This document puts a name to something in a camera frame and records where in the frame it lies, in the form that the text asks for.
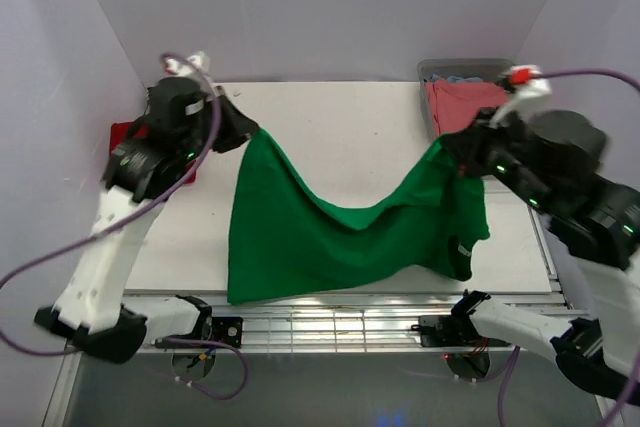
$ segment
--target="wall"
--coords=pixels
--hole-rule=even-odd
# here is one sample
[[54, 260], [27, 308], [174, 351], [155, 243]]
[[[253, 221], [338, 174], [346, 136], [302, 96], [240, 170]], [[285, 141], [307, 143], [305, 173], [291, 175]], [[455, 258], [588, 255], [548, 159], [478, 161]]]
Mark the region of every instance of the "wall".
[[[549, 0], [518, 60], [545, 70], [607, 67], [640, 78], [639, 27], [640, 0]], [[638, 94], [621, 82], [600, 78], [558, 80], [553, 88], [553, 107], [583, 113], [611, 137], [604, 175], [640, 188]], [[584, 280], [558, 250], [554, 253], [563, 286], [573, 289], [577, 303], [589, 303]], [[634, 410], [627, 412], [628, 425], [640, 425], [640, 411]]]
[[203, 49], [224, 80], [414, 80], [425, 58], [513, 58], [546, 0], [99, 0], [142, 80]]
[[[0, 0], [0, 274], [86, 235], [106, 161], [108, 126], [142, 109], [143, 89], [96, 0]], [[0, 326], [43, 350], [37, 307], [55, 300], [69, 255], [11, 282]], [[0, 345], [0, 425], [42, 423], [59, 359]]]

